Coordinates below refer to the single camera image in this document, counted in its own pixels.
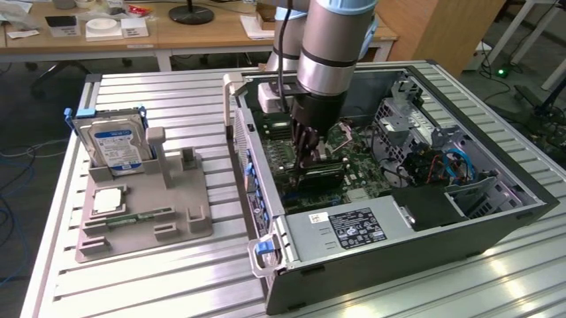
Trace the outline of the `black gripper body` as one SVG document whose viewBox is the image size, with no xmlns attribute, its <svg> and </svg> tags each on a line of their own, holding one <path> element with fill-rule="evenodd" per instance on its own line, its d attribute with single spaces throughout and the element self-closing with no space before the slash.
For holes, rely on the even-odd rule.
<svg viewBox="0 0 566 318">
<path fill-rule="evenodd" d="M 317 136 L 326 136 L 338 122 L 347 94 L 322 96 L 314 93 L 294 96 L 291 109 L 293 136 L 299 137 L 311 129 Z"/>
</svg>

